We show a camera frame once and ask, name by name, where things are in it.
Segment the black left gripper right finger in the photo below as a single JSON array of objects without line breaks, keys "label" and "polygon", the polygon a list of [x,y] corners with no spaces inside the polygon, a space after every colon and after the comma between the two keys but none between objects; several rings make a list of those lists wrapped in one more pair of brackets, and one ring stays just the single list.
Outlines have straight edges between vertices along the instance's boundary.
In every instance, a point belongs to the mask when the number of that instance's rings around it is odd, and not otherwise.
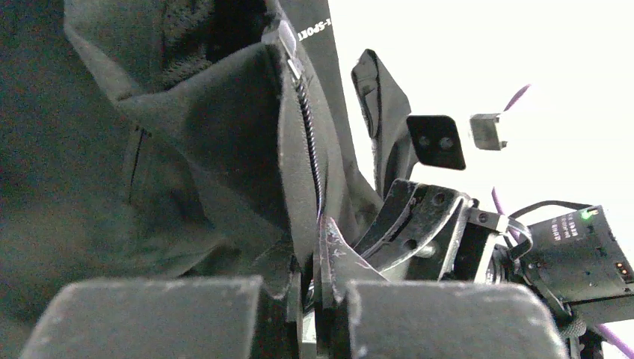
[{"label": "black left gripper right finger", "polygon": [[324,217],[315,258],[319,358],[566,358],[550,312],[528,288],[389,281]]}]

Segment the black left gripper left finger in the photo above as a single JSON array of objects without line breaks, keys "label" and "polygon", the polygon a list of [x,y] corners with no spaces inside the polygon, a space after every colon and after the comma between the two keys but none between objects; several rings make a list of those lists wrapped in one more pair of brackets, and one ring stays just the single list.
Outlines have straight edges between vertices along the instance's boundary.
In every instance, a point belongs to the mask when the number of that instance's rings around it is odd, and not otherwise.
[{"label": "black left gripper left finger", "polygon": [[65,286],[22,358],[298,358],[301,273],[289,242],[242,277]]}]

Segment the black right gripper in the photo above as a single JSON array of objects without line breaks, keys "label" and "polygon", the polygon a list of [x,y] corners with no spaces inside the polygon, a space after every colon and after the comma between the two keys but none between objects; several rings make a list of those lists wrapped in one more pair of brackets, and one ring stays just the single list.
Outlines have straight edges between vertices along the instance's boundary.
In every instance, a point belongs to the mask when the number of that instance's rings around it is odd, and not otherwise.
[{"label": "black right gripper", "polygon": [[572,358],[602,358],[604,342],[633,357],[633,345],[606,327],[633,319],[633,262],[603,207],[535,203],[510,214],[504,244],[491,249],[461,243],[470,211],[463,192],[396,179],[354,250],[381,273],[405,264],[407,280],[525,285],[549,309]]}]

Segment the black zip-up jacket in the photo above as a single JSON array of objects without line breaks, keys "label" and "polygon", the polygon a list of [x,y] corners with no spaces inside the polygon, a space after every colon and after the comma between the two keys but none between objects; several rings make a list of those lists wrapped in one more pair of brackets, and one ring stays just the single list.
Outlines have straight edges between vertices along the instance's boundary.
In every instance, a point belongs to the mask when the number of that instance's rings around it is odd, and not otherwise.
[{"label": "black zip-up jacket", "polygon": [[1,3],[1,356],[69,283],[310,270],[361,174],[328,1]]}]

